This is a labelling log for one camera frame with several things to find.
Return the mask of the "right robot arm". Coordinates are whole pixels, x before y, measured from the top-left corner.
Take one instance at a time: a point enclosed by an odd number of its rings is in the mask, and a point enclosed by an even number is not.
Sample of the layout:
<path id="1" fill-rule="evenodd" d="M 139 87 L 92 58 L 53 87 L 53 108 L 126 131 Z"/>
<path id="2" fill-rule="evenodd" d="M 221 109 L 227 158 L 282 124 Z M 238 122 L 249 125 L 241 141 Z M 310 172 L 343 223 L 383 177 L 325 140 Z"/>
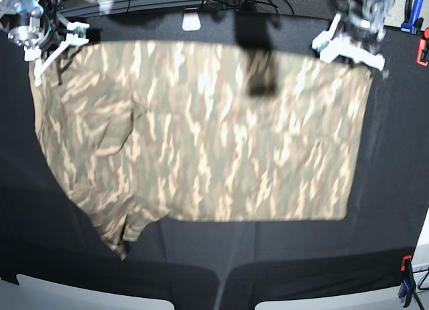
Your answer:
<path id="1" fill-rule="evenodd" d="M 69 21 L 60 13 L 58 0 L 1 0 L 1 30 L 24 49 L 24 60 L 34 64 L 34 85 L 69 47 L 89 43 L 90 25 Z"/>

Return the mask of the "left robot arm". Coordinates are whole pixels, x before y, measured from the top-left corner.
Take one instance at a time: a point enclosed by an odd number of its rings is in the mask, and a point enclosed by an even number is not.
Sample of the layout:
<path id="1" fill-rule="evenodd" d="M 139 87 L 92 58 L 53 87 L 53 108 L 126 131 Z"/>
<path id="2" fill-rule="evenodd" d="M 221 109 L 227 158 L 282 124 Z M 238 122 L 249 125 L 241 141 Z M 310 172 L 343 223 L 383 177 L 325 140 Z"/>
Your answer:
<path id="1" fill-rule="evenodd" d="M 352 64 L 364 64 L 389 76 L 381 42 L 385 37 L 385 19 L 395 0 L 330 0 L 336 11 L 327 30 L 320 32 L 311 47 L 325 63 L 344 58 Z"/>

